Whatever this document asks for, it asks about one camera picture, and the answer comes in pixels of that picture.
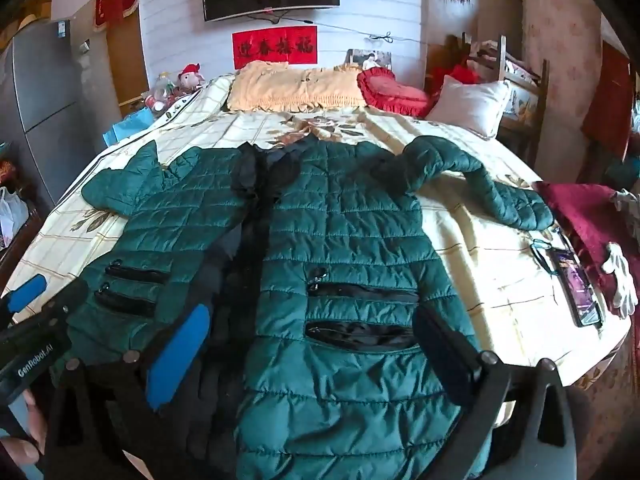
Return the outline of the blue paper bag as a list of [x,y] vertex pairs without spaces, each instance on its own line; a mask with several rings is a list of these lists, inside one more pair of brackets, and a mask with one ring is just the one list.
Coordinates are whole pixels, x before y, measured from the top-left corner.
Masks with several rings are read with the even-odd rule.
[[115,122],[111,128],[104,133],[104,143],[106,146],[117,144],[121,140],[127,139],[149,128],[153,122],[155,122],[155,118],[152,112],[147,107],[143,107],[141,110],[137,110],[125,118],[122,118],[120,122]]

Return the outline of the pink pig plush toy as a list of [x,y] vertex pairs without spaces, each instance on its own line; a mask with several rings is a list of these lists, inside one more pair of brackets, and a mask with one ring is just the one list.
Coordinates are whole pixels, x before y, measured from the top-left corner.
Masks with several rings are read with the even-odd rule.
[[201,89],[204,84],[205,79],[198,63],[188,64],[178,75],[177,88],[180,94],[191,94]]

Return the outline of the floral cream bed quilt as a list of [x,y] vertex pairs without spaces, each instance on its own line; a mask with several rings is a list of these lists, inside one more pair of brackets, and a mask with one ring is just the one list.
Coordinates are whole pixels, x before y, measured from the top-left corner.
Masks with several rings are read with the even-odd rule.
[[[166,118],[107,148],[85,170],[86,177],[120,168],[148,142],[162,162],[188,148],[234,148],[250,143],[280,148],[306,134],[346,144],[372,142],[399,153],[418,136],[440,136],[472,154],[496,181],[529,188],[536,174],[497,141],[442,122],[428,122],[370,107],[307,113],[229,112],[224,107],[232,77],[212,80],[179,103]],[[608,370],[624,372],[624,342],[630,325],[614,314],[600,327],[578,327],[560,281],[541,269],[530,251],[533,234],[490,220],[472,201],[460,174],[444,174],[422,188],[423,226],[471,315],[480,342],[503,361],[532,364],[552,359],[562,381],[589,390]],[[46,278],[49,294],[58,292],[89,262],[110,250],[124,220],[96,210],[67,191],[30,243],[11,274],[8,289],[29,278]]]

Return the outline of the framed photo behind pillows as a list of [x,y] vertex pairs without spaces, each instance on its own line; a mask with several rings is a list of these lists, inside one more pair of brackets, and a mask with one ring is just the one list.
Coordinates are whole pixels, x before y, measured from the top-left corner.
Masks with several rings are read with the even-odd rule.
[[375,67],[384,67],[392,70],[393,66],[392,54],[390,52],[367,49],[348,49],[345,62],[357,64],[363,70],[370,70],[370,68]]

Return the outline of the dark green quilted puffer jacket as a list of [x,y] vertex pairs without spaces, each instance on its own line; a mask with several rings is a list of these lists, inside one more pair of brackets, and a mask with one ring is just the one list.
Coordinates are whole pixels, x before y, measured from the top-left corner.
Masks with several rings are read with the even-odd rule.
[[156,358],[205,306],[204,344],[162,411],[200,477],[416,478],[459,409],[413,315],[433,310],[475,336],[416,197],[446,171],[491,219],[551,226],[537,193],[492,180],[439,136],[399,154],[306,136],[274,150],[190,148],[169,164],[145,144],[82,188],[126,224],[81,271],[67,356]]

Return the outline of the dark red velvet cloth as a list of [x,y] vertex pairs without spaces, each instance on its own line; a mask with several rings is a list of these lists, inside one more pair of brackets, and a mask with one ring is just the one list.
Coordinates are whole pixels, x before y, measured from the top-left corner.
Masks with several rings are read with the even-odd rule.
[[639,291],[639,246],[629,234],[623,214],[612,202],[612,188],[547,181],[535,182],[533,188],[552,210],[590,280],[602,292],[608,310],[621,318],[622,310],[614,306],[616,279],[602,270],[602,264],[610,255],[606,244],[620,246],[636,292]]

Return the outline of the red Chinese new year banner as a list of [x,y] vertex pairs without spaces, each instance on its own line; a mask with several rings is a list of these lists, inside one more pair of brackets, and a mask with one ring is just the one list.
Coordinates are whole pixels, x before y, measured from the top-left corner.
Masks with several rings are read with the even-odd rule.
[[232,50],[236,70],[253,61],[314,65],[318,63],[317,27],[305,25],[235,32]]

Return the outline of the grey refrigerator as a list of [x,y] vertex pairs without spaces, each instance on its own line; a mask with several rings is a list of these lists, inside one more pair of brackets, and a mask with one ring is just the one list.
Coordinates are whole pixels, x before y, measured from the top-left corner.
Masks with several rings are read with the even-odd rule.
[[99,153],[69,20],[37,20],[1,53],[1,141],[46,216]]

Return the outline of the wooden chair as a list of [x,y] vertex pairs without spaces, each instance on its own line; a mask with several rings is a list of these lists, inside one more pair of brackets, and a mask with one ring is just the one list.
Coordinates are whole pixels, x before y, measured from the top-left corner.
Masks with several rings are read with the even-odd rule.
[[535,166],[546,114],[550,61],[542,60],[534,70],[513,56],[506,46],[506,36],[498,40],[467,42],[466,60],[485,82],[502,81],[509,90],[497,140],[517,154],[529,167]]

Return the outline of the white glove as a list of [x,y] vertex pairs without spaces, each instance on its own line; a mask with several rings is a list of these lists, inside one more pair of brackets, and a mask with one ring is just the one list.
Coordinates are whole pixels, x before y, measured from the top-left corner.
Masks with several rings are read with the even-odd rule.
[[613,275],[616,281],[613,307],[621,318],[629,318],[639,303],[634,277],[619,244],[608,242],[606,250],[608,258],[602,263],[601,270],[606,275]]

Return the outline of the peach ruffled pillow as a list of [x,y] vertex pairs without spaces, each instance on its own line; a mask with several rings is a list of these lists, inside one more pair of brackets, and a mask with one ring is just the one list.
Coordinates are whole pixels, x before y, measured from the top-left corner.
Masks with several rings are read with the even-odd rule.
[[309,112],[367,105],[358,86],[358,65],[294,68],[253,61],[236,75],[228,96],[234,112]]

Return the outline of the white satin pillow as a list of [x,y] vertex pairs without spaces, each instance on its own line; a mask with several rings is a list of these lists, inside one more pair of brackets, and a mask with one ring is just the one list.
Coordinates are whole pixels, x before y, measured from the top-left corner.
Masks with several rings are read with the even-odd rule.
[[426,119],[468,129],[484,140],[495,139],[510,95],[503,80],[462,84],[445,76],[437,103]]

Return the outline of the white plastic bag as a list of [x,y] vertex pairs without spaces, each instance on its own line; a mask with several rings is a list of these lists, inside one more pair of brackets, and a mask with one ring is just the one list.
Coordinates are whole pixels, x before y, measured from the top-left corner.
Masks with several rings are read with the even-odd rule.
[[0,228],[2,246],[7,248],[16,237],[18,231],[28,220],[29,211],[24,200],[16,193],[11,193],[5,186],[0,194]]

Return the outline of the red heart-shaped cushion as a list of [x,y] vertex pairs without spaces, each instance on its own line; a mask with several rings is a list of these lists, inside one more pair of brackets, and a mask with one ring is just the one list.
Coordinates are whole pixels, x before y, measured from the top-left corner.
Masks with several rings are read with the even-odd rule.
[[385,67],[363,70],[357,84],[367,106],[384,112],[425,118],[435,105],[435,99],[424,90],[400,84],[394,73]]

